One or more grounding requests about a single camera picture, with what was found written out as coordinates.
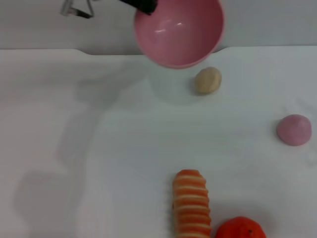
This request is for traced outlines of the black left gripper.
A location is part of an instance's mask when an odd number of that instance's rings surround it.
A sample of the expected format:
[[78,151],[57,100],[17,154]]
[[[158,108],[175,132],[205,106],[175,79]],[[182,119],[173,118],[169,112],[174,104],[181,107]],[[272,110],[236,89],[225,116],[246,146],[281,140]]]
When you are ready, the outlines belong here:
[[120,0],[121,2],[136,8],[138,11],[144,14],[151,15],[157,5],[158,0]]

